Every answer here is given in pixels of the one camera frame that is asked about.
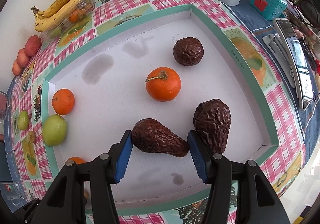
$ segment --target red fruit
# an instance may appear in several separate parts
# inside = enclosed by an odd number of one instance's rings
[[[38,36],[30,36],[26,45],[25,53],[26,55],[32,57],[34,56],[41,47],[41,39]]]
[[[18,65],[17,60],[13,62],[12,73],[15,76],[19,76],[22,73],[22,68]]]
[[[30,57],[26,55],[25,49],[22,48],[19,50],[17,55],[17,63],[20,67],[26,68],[30,62]]]

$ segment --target metal bolt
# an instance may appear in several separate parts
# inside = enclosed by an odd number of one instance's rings
[[[250,165],[250,166],[256,166],[256,162],[253,161],[253,160],[249,160],[249,161],[248,161],[248,165]]]
[[[222,158],[222,155],[221,154],[213,154],[213,158],[220,160]]]
[[[73,166],[73,160],[70,160],[70,159],[68,159],[66,162],[65,162],[65,165],[66,166]]]
[[[102,160],[106,160],[108,158],[109,158],[109,154],[107,154],[107,153],[104,153],[104,154],[100,155],[100,159],[102,159]]]

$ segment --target checkered tablecloth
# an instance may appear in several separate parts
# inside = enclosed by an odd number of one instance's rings
[[[283,90],[281,77],[276,70],[275,65],[269,59],[267,54],[265,54],[264,49],[259,45],[259,43],[257,43],[252,33],[242,25],[239,25],[232,16],[227,14],[221,7],[221,3],[217,0],[110,0],[98,6],[92,15],[92,25],[86,32],[83,32],[77,38],[72,39],[68,46],[59,51],[57,51],[59,42],[59,38],[57,38],[45,46],[43,50],[39,51],[38,54],[31,59],[29,66],[34,67],[32,70],[30,84],[26,85],[25,79],[17,79],[16,85],[13,87],[11,102],[12,115],[17,113],[17,111],[26,110],[29,117],[32,118],[31,110],[34,102],[33,90],[36,90],[42,85],[42,81],[45,76],[44,74],[48,73],[48,71],[53,67],[59,65],[59,63],[68,56],[75,53],[81,46],[94,39],[98,35],[96,30],[97,26],[145,4],[149,4],[154,11],[183,4],[193,4],[212,19],[221,29],[239,27],[247,35],[248,39],[256,46],[257,51],[265,59],[277,80],[277,84],[265,91],[265,96],[277,127],[280,146],[277,151],[261,165],[261,169],[272,183],[276,181],[276,179],[279,178],[288,168],[299,151],[302,151],[302,157],[304,158],[305,147],[301,141],[299,130],[295,124],[295,114]],[[22,139],[27,135],[29,130],[35,131],[37,135],[34,148],[41,174],[41,178],[38,179],[30,179],[21,146]],[[50,170],[42,139],[41,121],[34,122],[34,120],[31,120],[27,130],[20,132],[18,140],[14,141],[13,132],[12,126],[11,142],[13,144],[17,168],[23,182],[23,186],[26,188],[27,185],[31,184],[35,195],[42,199],[47,191],[47,187],[49,187],[50,183],[53,181],[54,176]],[[93,223],[92,215],[87,215],[87,218]],[[168,223],[162,213],[125,216],[120,217],[119,219],[120,223],[123,224]],[[231,212],[229,215],[229,223],[234,223],[234,220],[235,212]]]

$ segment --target blue tablecloth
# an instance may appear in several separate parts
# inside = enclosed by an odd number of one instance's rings
[[[250,31],[253,31],[253,34],[260,42],[262,47],[266,50],[269,57],[276,64],[278,71],[282,77],[284,85],[289,93],[289,96],[294,104],[294,109],[298,115],[298,120],[300,124],[300,129],[304,135],[304,144],[306,146],[306,159],[305,164],[309,160],[320,135],[320,102],[319,95],[317,99],[311,102],[308,108],[305,111],[299,109],[299,100],[296,95],[296,90],[292,88],[286,78],[281,66],[270,52],[268,47],[264,44],[262,37],[267,36],[268,34],[275,34],[272,21],[264,19],[252,6],[250,6],[250,0],[240,0],[239,5],[229,7],[225,5],[231,12],[233,12],[237,19],[244,24]],[[313,91],[318,94],[318,88],[313,77],[311,68],[309,68],[311,75],[311,83]]]

